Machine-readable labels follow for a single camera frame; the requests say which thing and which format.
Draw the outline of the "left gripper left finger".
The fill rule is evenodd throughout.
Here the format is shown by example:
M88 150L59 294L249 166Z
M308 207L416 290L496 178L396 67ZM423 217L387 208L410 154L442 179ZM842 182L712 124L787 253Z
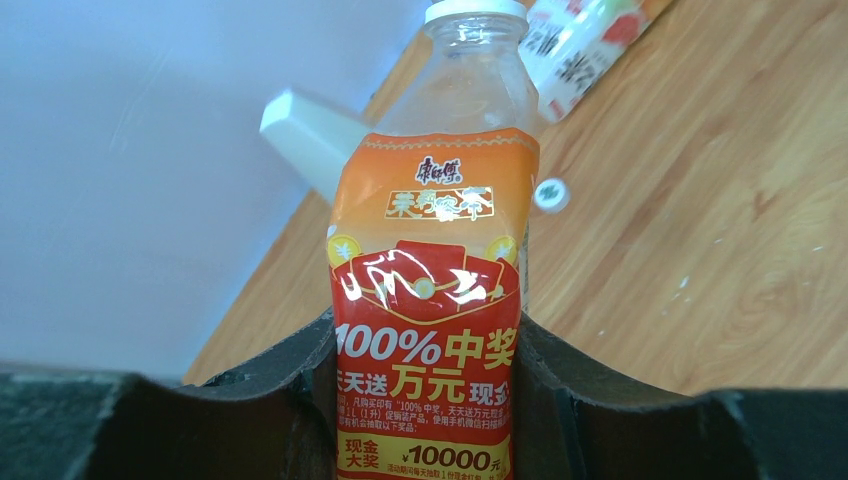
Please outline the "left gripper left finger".
M333 316L195 386L130 372L1 376L5 479L332 479Z

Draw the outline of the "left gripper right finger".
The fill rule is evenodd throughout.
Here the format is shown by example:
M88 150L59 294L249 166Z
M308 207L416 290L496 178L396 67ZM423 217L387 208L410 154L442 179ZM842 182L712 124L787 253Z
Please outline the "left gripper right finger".
M843 479L843 389L640 382L523 318L513 368L519 479Z

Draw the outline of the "orange label plastic bottle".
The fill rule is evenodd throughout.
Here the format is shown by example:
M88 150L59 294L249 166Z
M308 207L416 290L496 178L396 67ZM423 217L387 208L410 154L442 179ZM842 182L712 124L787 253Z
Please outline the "orange label plastic bottle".
M341 479L511 479L539 167L525 18L423 25L428 61L347 162L327 236Z

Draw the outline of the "white bottle cap green print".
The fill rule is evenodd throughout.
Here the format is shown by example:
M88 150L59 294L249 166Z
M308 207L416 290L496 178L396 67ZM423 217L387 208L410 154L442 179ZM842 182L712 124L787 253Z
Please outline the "white bottle cap green print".
M498 14L525 18L527 7L513 0L444 0L436 1L424 13L424 23L437 19L466 14Z

